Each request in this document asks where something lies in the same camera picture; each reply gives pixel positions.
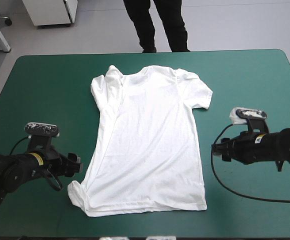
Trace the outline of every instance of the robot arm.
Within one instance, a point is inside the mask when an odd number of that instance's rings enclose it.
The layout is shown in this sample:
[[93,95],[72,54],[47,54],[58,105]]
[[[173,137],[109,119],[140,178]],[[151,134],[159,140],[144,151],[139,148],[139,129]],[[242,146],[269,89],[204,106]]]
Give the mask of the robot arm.
[[213,155],[221,155],[223,161],[234,159],[246,165],[273,161],[279,172],[285,161],[290,164],[290,128],[270,133],[266,113],[256,109],[236,107],[229,117],[233,125],[247,124],[248,130],[232,139],[222,138],[212,146]]

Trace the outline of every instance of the black cable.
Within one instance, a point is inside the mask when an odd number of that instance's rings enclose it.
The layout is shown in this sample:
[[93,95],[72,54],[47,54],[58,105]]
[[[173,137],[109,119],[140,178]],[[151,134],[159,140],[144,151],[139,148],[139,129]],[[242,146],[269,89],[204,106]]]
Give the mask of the black cable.
[[226,190],[230,191],[231,193],[238,195],[240,197],[243,198],[247,198],[247,199],[253,199],[253,200],[258,200],[258,201],[264,201],[264,202],[272,202],[272,203],[286,203],[286,204],[290,204],[290,200],[279,200],[279,199],[269,199],[269,198],[261,198],[261,197],[255,197],[255,196],[249,196],[249,195],[245,195],[242,193],[239,193],[237,191],[234,191],[232,189],[230,189],[228,186],[226,186],[219,178],[219,176],[216,174],[215,168],[214,168],[214,162],[213,162],[213,149],[217,143],[217,141],[219,140],[219,138],[223,135],[223,133],[230,128],[231,126],[233,126],[233,124],[230,124],[228,126],[226,126],[223,131],[221,131],[221,133],[217,136],[217,138],[215,139],[212,147],[211,147],[211,151],[210,151],[210,164],[211,164],[211,169],[213,171],[213,174],[216,178],[216,180],[219,182],[219,184],[225,188]]
[[14,146],[13,148],[11,149],[9,155],[12,155],[12,153],[14,152],[14,149],[17,147],[17,145],[21,142],[21,141],[24,141],[25,139],[28,139],[29,137],[26,136],[26,137],[23,137],[21,140],[19,140]]

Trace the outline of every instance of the table surface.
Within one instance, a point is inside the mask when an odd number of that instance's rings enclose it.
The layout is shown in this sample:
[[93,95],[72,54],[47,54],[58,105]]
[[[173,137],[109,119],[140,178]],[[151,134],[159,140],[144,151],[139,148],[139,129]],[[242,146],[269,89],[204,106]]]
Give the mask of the table surface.
[[[115,65],[133,74],[148,65],[182,68],[197,73],[213,90],[209,110],[194,109],[206,211],[165,211],[88,217],[71,204],[66,187],[52,190],[44,179],[22,185],[0,206],[0,236],[96,237],[175,235],[177,237],[290,237],[290,204],[261,202],[223,189],[213,176],[210,150],[230,124],[233,107],[261,109],[271,132],[290,127],[290,64],[278,49],[152,54],[86,54],[23,56],[15,63],[0,95],[0,154],[26,136],[28,122],[55,124],[56,149],[74,152],[83,173],[60,177],[66,186],[82,181],[93,154],[99,111],[90,93],[92,78]],[[234,137],[246,126],[225,134]],[[21,143],[15,153],[26,150]],[[273,162],[245,166],[215,158],[215,168],[231,188],[253,196],[290,199],[290,165],[277,172]]]

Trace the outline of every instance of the white t-shirt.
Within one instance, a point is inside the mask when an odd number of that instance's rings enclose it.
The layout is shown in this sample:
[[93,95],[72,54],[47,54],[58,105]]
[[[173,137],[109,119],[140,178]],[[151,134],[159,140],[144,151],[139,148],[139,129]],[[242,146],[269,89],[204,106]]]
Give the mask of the white t-shirt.
[[96,148],[85,179],[68,185],[90,217],[206,210],[193,108],[212,91],[195,73],[147,66],[123,75],[111,65],[91,82],[100,111]]

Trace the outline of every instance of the black pants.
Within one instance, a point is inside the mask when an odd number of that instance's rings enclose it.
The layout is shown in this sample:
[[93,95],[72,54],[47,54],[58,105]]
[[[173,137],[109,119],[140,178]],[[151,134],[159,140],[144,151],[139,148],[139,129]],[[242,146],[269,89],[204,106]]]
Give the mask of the black pants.
[[[128,16],[134,23],[139,44],[144,50],[155,47],[155,28],[149,9],[150,0],[123,0]],[[181,15],[182,0],[154,0],[159,17],[162,20],[169,47],[172,52],[186,52],[187,31]]]

